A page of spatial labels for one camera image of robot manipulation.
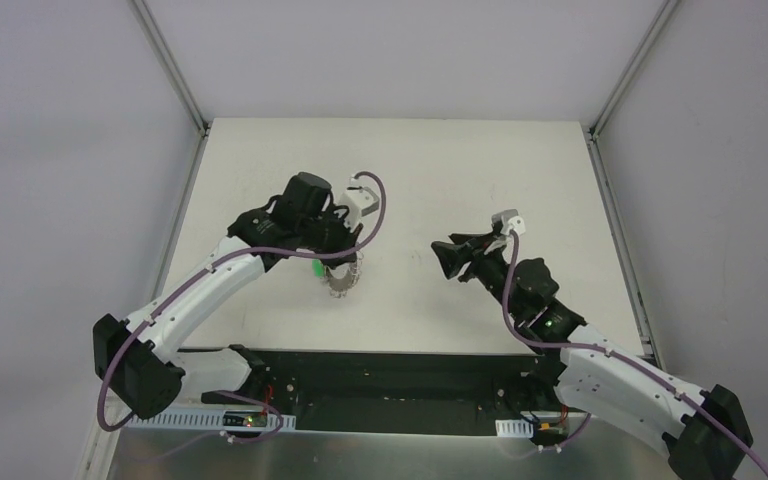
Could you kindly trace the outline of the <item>left circuit board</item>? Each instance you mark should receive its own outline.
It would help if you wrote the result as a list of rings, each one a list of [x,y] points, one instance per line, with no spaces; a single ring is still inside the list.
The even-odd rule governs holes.
[[[269,415],[254,411],[226,411],[222,417],[224,427],[231,429],[265,428],[269,423]]]

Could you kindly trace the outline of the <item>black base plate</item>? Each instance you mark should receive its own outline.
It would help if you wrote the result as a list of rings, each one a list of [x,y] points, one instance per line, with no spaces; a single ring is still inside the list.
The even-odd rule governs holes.
[[[294,417],[298,430],[491,436],[500,420],[547,422],[561,410],[532,354],[234,349],[255,362],[237,395]]]

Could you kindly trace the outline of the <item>aluminium frame rail right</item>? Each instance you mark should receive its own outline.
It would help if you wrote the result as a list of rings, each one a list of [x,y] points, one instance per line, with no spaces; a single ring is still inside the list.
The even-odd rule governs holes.
[[[631,90],[644,63],[655,48],[662,34],[668,28],[675,12],[682,4],[683,1],[681,0],[664,0],[660,3],[652,21],[624,66],[617,82],[599,110],[595,120],[588,127],[588,133],[593,141],[599,139],[613,119],[617,110],[620,108],[622,100]]]

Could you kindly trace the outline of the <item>circuit board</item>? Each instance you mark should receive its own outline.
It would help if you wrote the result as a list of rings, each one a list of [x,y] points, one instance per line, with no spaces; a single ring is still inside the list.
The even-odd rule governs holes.
[[[531,440],[536,445],[555,445],[568,439],[567,419],[560,416],[555,420],[544,420],[537,416],[525,416],[523,420],[532,427]]]
[[[269,423],[269,415],[254,411],[226,411],[222,417],[224,427],[231,429],[265,428]]]

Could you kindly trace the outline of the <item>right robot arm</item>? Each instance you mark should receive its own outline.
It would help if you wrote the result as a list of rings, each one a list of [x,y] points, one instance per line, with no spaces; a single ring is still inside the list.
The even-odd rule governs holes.
[[[594,415],[662,455],[680,479],[731,479],[753,443],[738,397],[687,382],[627,352],[557,298],[544,259],[521,259],[496,232],[452,234],[431,249],[444,276],[478,281],[502,306],[519,341],[549,363],[529,400]]]

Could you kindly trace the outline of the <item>green key tag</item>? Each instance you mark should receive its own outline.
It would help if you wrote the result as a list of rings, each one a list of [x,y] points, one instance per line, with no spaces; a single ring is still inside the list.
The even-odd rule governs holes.
[[[312,270],[317,278],[323,278],[325,276],[325,266],[320,260],[312,261]]]

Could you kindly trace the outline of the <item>aluminium frame rail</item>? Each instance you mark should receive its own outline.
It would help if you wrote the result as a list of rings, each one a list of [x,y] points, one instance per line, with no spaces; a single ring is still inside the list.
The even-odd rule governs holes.
[[[682,4],[683,1],[681,0],[664,0],[660,3],[652,21],[624,66],[617,82],[599,110],[595,120],[588,127],[588,133],[593,141],[599,139],[613,119],[617,110],[620,108],[622,100],[631,90],[644,63],[655,48],[662,34],[668,28],[675,12]]]
[[[128,5],[190,123],[200,137],[206,137],[210,122],[205,118],[198,105],[196,97],[185,79],[183,71],[152,12],[149,2],[145,0],[129,0]]]

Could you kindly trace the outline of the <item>aluminium frame rail left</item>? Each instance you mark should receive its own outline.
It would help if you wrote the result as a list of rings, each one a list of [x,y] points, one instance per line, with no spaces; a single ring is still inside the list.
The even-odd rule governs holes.
[[[129,0],[128,5],[190,123],[200,137],[206,137],[210,122],[205,118],[198,105],[196,97],[185,79],[183,71],[152,12],[149,2],[145,0]]]

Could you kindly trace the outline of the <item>right circuit board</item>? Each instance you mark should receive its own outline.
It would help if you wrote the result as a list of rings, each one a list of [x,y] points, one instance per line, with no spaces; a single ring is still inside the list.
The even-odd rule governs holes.
[[[567,419],[560,416],[555,420],[544,420],[537,416],[525,416],[523,420],[532,427],[531,440],[536,445],[555,445],[568,439]]]

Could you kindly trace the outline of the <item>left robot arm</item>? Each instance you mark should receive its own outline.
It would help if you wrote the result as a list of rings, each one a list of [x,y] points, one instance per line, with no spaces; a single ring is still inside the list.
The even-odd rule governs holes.
[[[184,352],[183,343],[214,311],[280,261],[319,261],[327,269],[353,265],[373,235],[363,220],[382,217],[385,190],[360,184],[356,173],[335,195],[331,184],[299,172],[265,205],[241,213],[216,247],[169,292],[123,319],[106,314],[92,328],[94,371],[102,382],[97,419],[106,431],[109,393],[127,406],[128,419],[151,419],[175,401],[228,391],[241,404],[257,402],[265,378],[254,359],[235,347]]]

